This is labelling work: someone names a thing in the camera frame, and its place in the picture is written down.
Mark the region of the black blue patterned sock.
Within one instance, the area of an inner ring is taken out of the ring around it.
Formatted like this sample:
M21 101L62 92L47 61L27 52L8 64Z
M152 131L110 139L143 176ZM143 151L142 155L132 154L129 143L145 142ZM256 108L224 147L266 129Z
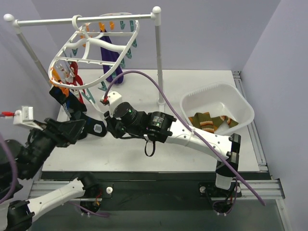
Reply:
M79 139L84 139L88 134L104 137L107 134L107 129L103 121L87 116L87 108L81 103L77 97L68 89L68 95L57 87L51 87L49 94L64 108L69 120L85 120L85 126L79 136Z

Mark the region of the teal clothespin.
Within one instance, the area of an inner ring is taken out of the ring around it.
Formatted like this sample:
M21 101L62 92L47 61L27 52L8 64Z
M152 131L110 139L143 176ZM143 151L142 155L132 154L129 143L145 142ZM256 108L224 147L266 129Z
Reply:
M88 101L90 102L91 104L95 104L96 101L91 93L91 91L89 89L85 89L85 91L81 92L81 95Z
M101 86L98 87L98 89L101 90L101 91L106 91L107 90L107 86L106 86L104 81L101 82Z

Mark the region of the olive striped sock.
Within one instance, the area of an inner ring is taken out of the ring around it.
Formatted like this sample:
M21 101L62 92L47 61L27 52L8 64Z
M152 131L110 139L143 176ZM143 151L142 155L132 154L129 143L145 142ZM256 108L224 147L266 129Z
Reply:
M212 117L211 120L213 122L214 131L216 131L224 123L227 124L229 128L235 127L239 124L237 121L225 115Z
M192 126L206 132L214 133L214 123L209 113L196 113L189 117Z

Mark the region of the white sock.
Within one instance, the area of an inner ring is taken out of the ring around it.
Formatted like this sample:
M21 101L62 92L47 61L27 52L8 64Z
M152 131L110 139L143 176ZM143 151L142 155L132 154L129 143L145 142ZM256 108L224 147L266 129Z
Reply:
M93 100L90 100L90 104L94 107L96 110L98 116L100 117L101 120L106 120L107 118L110 118L110 111L109 108L106 107L102 109L97 103L95 103Z

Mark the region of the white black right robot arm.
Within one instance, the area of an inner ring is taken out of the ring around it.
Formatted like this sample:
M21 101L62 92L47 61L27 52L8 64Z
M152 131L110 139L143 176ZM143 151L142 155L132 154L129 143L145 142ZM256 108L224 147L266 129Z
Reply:
M225 196L231 190L239 165L241 136L216 135L181 123L163 112L135 110L128 102L120 103L113 112L104 113L107 130L116 139L144 139L156 144L172 143L208 154L217 160L213 190Z

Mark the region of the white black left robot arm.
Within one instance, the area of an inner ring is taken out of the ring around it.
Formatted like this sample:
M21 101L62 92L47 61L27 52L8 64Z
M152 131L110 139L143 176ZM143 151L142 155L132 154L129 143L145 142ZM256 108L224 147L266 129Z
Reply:
M33 182L27 199L16 198L23 188L22 180L36 175L56 147L75 144L85 120L59 122L47 118L43 123L15 116L15 126L30 131L28 144L1 140L0 152L8 158L0 165L0 229L26 231L49 211L71 200L92 202L99 184L90 173L75 176L68 182Z

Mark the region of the red santa sock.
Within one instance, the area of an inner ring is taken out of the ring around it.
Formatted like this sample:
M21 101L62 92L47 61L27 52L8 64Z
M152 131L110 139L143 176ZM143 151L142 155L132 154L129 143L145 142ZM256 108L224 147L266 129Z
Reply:
M83 85L82 78L78 75L78 65L76 62L71 62L70 66L67 69L62 70L64 74L64 82L68 85L78 86ZM70 89L70 93L75 96L75 98L79 101L81 111L86 112L86 106L83 102L82 95L79 90Z

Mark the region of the purple sock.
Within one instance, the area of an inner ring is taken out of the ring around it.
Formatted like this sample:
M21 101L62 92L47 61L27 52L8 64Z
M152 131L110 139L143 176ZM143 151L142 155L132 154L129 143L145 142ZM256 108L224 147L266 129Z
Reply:
M103 36L103 37L100 38L100 40L106 41L108 43L112 43L108 36ZM102 61L116 62L118 57L119 57L119 54L117 52L115 52L115 51L110 51L110 50L107 50L105 48L101 48L101 57L102 57ZM103 65L103 72L104 72L104 74L106 72L108 72L109 69L110 69L110 66ZM106 78L106 81L111 83L113 81L114 77L116 77L116 76L118 76L118 75L120 75L122 73L123 73L123 71L122 71L121 67L118 66L117 69L110 76L108 76ZM124 76L120 77L115 82L115 84L122 84L123 80L124 80Z

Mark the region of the white plastic basket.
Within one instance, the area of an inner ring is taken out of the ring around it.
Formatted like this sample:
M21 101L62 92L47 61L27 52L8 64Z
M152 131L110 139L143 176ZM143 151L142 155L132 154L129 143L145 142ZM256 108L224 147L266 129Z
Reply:
M209 112L211 117L227 116L238 124L230 128L224 122L215 132L219 135L231 135L249 125L255 117L252 106L236 87L224 82L216 82L197 88L184 94L180 108L188 124L189 117L195 113Z

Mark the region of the white drying rack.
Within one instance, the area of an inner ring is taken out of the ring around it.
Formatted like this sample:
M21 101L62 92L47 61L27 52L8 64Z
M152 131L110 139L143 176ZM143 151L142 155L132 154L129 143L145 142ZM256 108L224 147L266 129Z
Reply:
M108 76L110 76L116 69L119 67L121 61L130 51L131 46L133 45L135 39L140 30L139 21L142 19L151 19L154 22L155 26L155 42L156 42L156 59L157 59L157 76L158 76L158 86L160 90L163 89L163 71L162 71L162 58L161 58L161 38L160 38L160 28L161 28L161 8L158 6L153 7L152 12L149 14L130 14L130 13L108 13L102 16L95 16L95 17L82 17L80 15L75 15L72 18L63 18L63 19L46 19L46 20L17 20L14 18L12 14L5 14L3 19L10 23L14 28L16 35L18 36L19 40L26 48L27 52L35 62L39 71L43 74L44 77L47 77L49 81L60 88L65 89L73 89L73 90L83 90L93 87ZM135 21L134 30L131 32L107 32L104 31L100 32L88 32L86 27L95 22L114 22L114 21ZM24 26L46 26L46 25L59 25L59 24L71 24L74 28L73 35L68 39L68 41L62 46L62 48L57 52L55 57L50 63L49 70L46 71L41 62L39 61L38 57L34 53L32 47L24 37L21 28ZM108 43L106 41L102 41L101 38L103 36L109 37L129 37L129 41L126 45L115 45ZM66 49L77 49L85 45L85 51L82 58L69 58L64 57L63 54ZM119 57L115 62L107 62L107 61L100 61L100 60L91 60L88 58L91 46L97 46L109 51L119 53ZM73 61L73 62L81 62L86 64L97 64L97 65L106 65L109 66L110 69L107 73L103 74L98 79L94 80L93 82L86 83L80 86L74 86L69 84L64 84L52 75L52 68L55 63L59 60L62 61Z

